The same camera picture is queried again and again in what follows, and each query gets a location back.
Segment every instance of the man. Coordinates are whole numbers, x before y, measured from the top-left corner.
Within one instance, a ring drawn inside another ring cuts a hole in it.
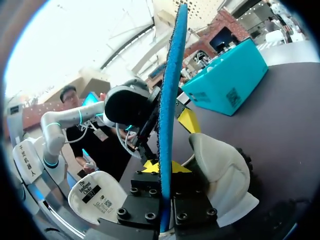
[[[271,33],[278,28],[278,26],[272,21],[273,19],[271,17],[268,17],[268,19],[264,22],[265,24],[265,30],[268,32],[268,33]]]
[[[106,98],[105,94],[100,94],[100,100]],[[73,109],[80,106],[77,90],[72,85],[67,85],[62,89],[60,100],[66,109]],[[83,125],[76,125],[66,129],[68,141],[79,139],[84,133]],[[121,137],[126,138],[124,131]],[[98,126],[97,120],[91,121],[85,136],[74,143],[70,143],[76,161],[89,174],[94,171],[86,163],[83,156],[83,149],[95,161],[96,166],[104,172],[112,175],[118,182],[131,158],[131,155],[122,147],[117,137],[116,129],[107,126]]]

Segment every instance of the shoe label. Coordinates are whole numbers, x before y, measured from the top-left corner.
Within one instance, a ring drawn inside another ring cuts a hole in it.
[[[85,204],[92,204],[103,214],[115,211],[112,201],[104,196],[101,187],[90,175],[78,182],[76,193]]]

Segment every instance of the cardboard box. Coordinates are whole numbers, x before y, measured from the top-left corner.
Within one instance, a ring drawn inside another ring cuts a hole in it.
[[[232,116],[268,70],[251,39],[214,59],[182,90],[200,108]]]

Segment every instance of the blue scrubbing pad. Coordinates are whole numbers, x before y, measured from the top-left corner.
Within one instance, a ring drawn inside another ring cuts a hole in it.
[[[170,224],[173,129],[176,97],[186,45],[187,20],[188,7],[186,4],[182,4],[175,19],[161,89],[158,119],[158,153],[163,211],[160,232],[167,231]]]

